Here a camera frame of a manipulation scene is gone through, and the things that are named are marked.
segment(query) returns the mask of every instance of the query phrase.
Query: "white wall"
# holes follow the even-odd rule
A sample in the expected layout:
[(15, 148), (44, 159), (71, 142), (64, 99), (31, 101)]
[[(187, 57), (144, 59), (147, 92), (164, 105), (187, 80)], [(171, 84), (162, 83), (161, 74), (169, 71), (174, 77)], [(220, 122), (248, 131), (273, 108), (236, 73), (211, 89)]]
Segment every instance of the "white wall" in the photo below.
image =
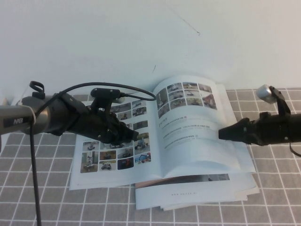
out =
[(48, 93), (88, 81), (152, 90), (183, 73), (300, 87), (300, 12), (300, 0), (2, 0), (0, 91), (30, 80)]

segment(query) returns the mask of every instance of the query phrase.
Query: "grid tablecloth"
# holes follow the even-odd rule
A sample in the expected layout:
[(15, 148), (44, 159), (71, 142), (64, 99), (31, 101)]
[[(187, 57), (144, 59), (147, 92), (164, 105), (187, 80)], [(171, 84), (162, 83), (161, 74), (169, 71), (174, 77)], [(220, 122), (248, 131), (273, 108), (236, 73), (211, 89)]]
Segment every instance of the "grid tablecloth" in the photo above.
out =
[[(301, 111), (301, 89), (279, 89), (292, 113)], [(254, 90), (229, 90), (237, 120), (277, 113)], [(88, 95), (75, 95), (81, 101)], [(301, 225), (301, 158), (288, 145), (249, 146), (260, 194), (244, 202), (210, 203), (162, 211), (135, 210), (134, 186), (69, 191), (76, 136), (35, 135), (44, 226), (245, 226)], [(301, 145), (293, 148), (301, 153)], [(35, 225), (29, 137), (12, 133), (0, 155), (0, 226)]]

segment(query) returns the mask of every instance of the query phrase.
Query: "photo on page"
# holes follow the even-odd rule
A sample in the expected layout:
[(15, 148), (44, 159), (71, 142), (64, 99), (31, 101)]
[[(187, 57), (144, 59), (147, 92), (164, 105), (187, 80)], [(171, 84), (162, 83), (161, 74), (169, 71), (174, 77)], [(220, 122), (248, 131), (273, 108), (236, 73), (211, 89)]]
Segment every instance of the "photo on page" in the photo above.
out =
[(169, 104), (164, 105), (161, 107), (158, 111), (159, 118), (161, 118), (163, 115), (165, 115), (167, 112), (169, 112)]
[(112, 106), (110, 111), (113, 113), (126, 112), (131, 110), (131, 103), (127, 103), (124, 105)]
[(212, 89), (210, 86), (206, 86), (206, 85), (202, 85), (202, 84), (198, 84), (198, 88), (202, 91), (205, 91), (205, 92), (209, 92), (209, 93), (212, 93)]
[(201, 98), (201, 95), (198, 90), (192, 90), (192, 89), (187, 89), (185, 90), (185, 96), (186, 97), (197, 97)]
[(171, 110), (177, 108), (177, 107), (182, 107), (182, 106), (186, 106), (186, 102), (185, 99), (177, 99), (177, 100), (173, 100), (172, 102), (170, 102), (170, 108)]
[(194, 82), (183, 82), (184, 89), (198, 89), (198, 85)]
[(170, 86), (167, 87), (167, 91), (169, 93), (170, 92), (174, 92), (174, 91), (179, 90), (179, 89), (183, 89), (182, 84), (180, 82), (172, 84), (172, 85), (170, 85)]
[(141, 133), (137, 136), (134, 141), (135, 155), (141, 154), (143, 152), (149, 152), (150, 148), (150, 137), (149, 133)]
[(135, 163), (140, 164), (140, 163), (146, 163), (146, 162), (151, 162), (151, 153), (150, 152), (138, 154), (135, 156)]
[(133, 127), (134, 127), (134, 130), (137, 130), (137, 129), (141, 129), (141, 128), (145, 128), (145, 127), (148, 127), (148, 122), (147, 120), (145, 121), (140, 121), (140, 122), (137, 122), (137, 123), (134, 123), (133, 124)]
[(125, 170), (134, 166), (134, 158), (127, 158), (118, 160), (118, 170)]
[(128, 158), (128, 157), (132, 157), (133, 155), (134, 155), (134, 150), (132, 147), (131, 148), (123, 148), (123, 149), (118, 150), (117, 158), (124, 159), (124, 158)]
[(145, 100), (135, 100), (132, 102), (132, 108), (137, 108), (137, 107), (145, 107), (146, 106), (146, 101)]
[(146, 107), (138, 107), (133, 109), (133, 117), (146, 114)]
[(130, 119), (132, 117), (131, 111), (127, 112), (121, 112), (117, 114), (117, 118), (119, 121), (125, 120), (125, 119)]
[(100, 161), (99, 168), (99, 172), (116, 170), (116, 160)]
[(183, 90), (179, 90), (168, 94), (169, 101), (176, 100), (183, 97), (184, 97)]
[(202, 99), (200, 98), (186, 98), (187, 105), (203, 106)]
[(99, 160), (111, 160), (116, 159), (116, 150), (100, 152)]
[(83, 143), (83, 152), (99, 150), (99, 141), (90, 141)]
[(203, 96), (202, 99), (203, 99), (203, 103), (204, 103), (205, 107), (210, 107), (212, 109), (217, 110), (213, 94), (209, 94), (209, 95), (207, 95), (205, 97)]
[(81, 154), (81, 173), (93, 173), (98, 170), (98, 152), (84, 152)]
[(157, 95), (157, 108), (160, 109), (168, 102), (166, 88), (162, 89)]

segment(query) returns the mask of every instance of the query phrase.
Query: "black cable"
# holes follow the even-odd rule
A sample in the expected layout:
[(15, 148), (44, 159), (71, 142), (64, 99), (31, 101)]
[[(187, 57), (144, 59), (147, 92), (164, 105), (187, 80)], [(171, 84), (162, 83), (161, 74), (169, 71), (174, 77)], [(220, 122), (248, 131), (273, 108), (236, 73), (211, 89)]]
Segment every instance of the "black cable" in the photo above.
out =
[(144, 89), (140, 89), (140, 88), (136, 88), (136, 87), (132, 87), (132, 86), (127, 86), (127, 85), (121, 85), (121, 84), (116, 84), (116, 83), (106, 83), (106, 82), (88, 82), (88, 83), (82, 83), (79, 85), (75, 85), (75, 86), (71, 86), (65, 90), (63, 90), (62, 92), (59, 92), (58, 94), (54, 95), (51, 99), (49, 99), (37, 112), (36, 112), (36, 117), (39, 116), (39, 114), (47, 107), (49, 106), (52, 102), (54, 102), (56, 99), (60, 98), (62, 95), (64, 95), (65, 93), (74, 90), (74, 89), (78, 89), (81, 87), (85, 87), (85, 86), (114, 86), (114, 87), (119, 87), (119, 88), (125, 88), (125, 89), (131, 89), (131, 90), (135, 90), (138, 92), (142, 92), (145, 93), (153, 98), (144, 98), (144, 97), (137, 97), (137, 96), (132, 96), (132, 95), (128, 95), (126, 94), (125, 97), (134, 97), (134, 98), (138, 98), (141, 100), (147, 100), (147, 101), (153, 101), (156, 100), (156, 96), (154, 94), (152, 94), (151, 92), (148, 92)]
[(37, 165), (36, 165), (36, 156), (35, 156), (34, 139), (33, 139), (33, 126), (34, 126), (34, 121), (32, 121), (30, 125), (30, 152), (32, 155), (32, 180), (33, 180), (33, 189), (34, 189), (34, 199), (36, 202), (37, 226), (42, 226)]

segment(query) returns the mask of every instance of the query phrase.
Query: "booklet page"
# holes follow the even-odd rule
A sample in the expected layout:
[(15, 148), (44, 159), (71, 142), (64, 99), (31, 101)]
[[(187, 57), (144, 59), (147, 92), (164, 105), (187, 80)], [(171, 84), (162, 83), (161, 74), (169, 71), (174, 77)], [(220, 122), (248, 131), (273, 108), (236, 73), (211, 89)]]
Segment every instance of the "booklet page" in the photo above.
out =
[(154, 90), (160, 157), (165, 177), (240, 170), (232, 142), (218, 139), (227, 122), (216, 84), (178, 76)]
[(70, 190), (121, 186), (162, 177), (152, 103), (127, 97), (122, 104), (113, 104), (111, 112), (139, 132), (137, 139), (113, 145), (77, 135)]

